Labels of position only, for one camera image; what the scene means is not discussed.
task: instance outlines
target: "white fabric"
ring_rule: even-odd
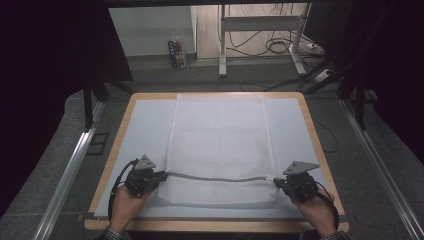
[[[166,171],[226,180],[274,178],[264,98],[179,95]],[[226,182],[180,177],[170,177],[159,188],[161,198],[189,204],[272,201],[276,192],[272,181]]]

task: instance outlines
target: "wooden board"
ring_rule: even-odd
[[[118,156],[119,149],[121,148],[122,140],[125,135],[128,123],[131,119],[131,114],[134,109],[137,100],[148,100],[148,99],[176,99],[179,93],[136,93],[134,94],[130,102],[128,103],[127,110],[122,119],[121,125],[118,130],[118,134],[115,138],[112,146],[109,158],[107,160],[105,169],[103,170],[102,177],[99,181],[96,193],[94,194],[93,201],[88,210],[88,214],[92,215],[100,201],[100,197],[108,183],[115,160]],[[275,92],[275,93],[248,93],[248,92],[225,92],[225,93],[184,93],[184,94],[204,94],[204,95],[218,95],[218,96],[253,96],[253,95],[264,95],[266,98],[297,98],[300,108],[302,110],[303,117],[305,119],[306,126],[308,128],[320,169],[323,173],[325,181],[327,183],[327,190],[334,194],[336,200],[334,202],[341,216],[345,215],[345,211],[340,202],[337,189],[334,185],[333,178],[331,176],[330,169],[325,159],[324,152],[320,141],[318,139],[317,132],[315,130],[311,115],[308,110],[305,98],[301,93],[297,92]],[[86,219],[85,227],[87,229],[99,230],[104,229],[109,224],[107,219]],[[136,219],[132,221],[127,229],[128,230],[140,230],[140,231],[188,231],[188,232],[303,232],[312,227],[306,222],[298,221],[281,221],[281,220],[263,220],[263,221],[240,221],[237,219],[229,221],[222,220],[142,220]],[[340,230],[345,232],[349,229],[347,222],[341,223]]]

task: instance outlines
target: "aluminum rail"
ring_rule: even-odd
[[[81,162],[84,159],[85,153],[87,152],[87,149],[90,145],[91,139],[96,132],[98,121],[100,120],[100,116],[105,105],[106,104],[103,102],[97,102],[93,110],[93,125],[88,132],[82,133],[71,156],[71,159],[69,160],[69,163],[65,169],[65,172],[63,173],[62,178],[56,187],[53,197],[50,200],[50,203],[47,206],[43,218],[41,219],[40,224],[38,225],[32,239],[49,239],[50,234],[56,224],[57,218],[59,217],[60,211],[62,210],[63,204],[65,203],[69,191],[71,190],[79,167],[81,166]]]
[[[399,190],[396,182],[390,175],[390,172],[384,164],[383,159],[381,159],[380,155],[378,154],[378,151],[372,143],[367,132],[363,131],[359,124],[356,122],[354,117],[354,110],[349,100],[340,100],[340,103],[342,108],[345,110],[346,116],[349,119],[353,130],[358,136],[362,147],[365,149],[368,159],[370,160],[375,172],[380,178],[380,181],[382,182],[387,194],[389,195],[390,200],[395,206],[395,209],[398,212],[403,224],[405,225],[406,230],[409,232],[411,239],[424,239],[424,232],[421,223],[417,219],[417,216],[410,207],[408,201]]]

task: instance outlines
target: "metal stand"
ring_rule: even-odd
[[[85,131],[88,132],[93,125],[93,107],[91,93],[96,96],[97,100],[100,102],[106,102],[109,98],[109,93],[101,79],[105,79],[113,86],[121,89],[122,91],[132,95],[136,93],[134,89],[125,86],[120,81],[114,80],[110,77],[97,74],[96,76],[87,76],[87,79],[84,83],[84,109],[85,109]]]
[[[305,27],[310,3],[306,4],[300,16],[259,16],[259,17],[225,17],[225,5],[221,5],[221,49],[219,54],[219,76],[227,75],[227,56],[225,47],[226,32],[247,31],[297,31],[293,45],[289,52],[293,59],[297,73],[306,75],[302,61],[299,59],[297,49]]]

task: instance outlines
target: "light blue surface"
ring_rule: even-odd
[[[105,188],[95,217],[106,217],[110,190],[116,177],[131,160],[143,154],[157,165],[156,171],[165,170],[168,138],[176,100],[139,100],[124,135],[121,149],[111,178]],[[315,150],[296,98],[266,99],[267,120],[271,133],[277,177],[292,161],[318,163]],[[310,171],[324,186],[320,169]],[[237,218],[237,219],[292,219],[301,218],[297,208],[282,190],[274,202],[226,206],[177,206],[158,198],[157,191],[149,197],[141,217],[146,218]]]

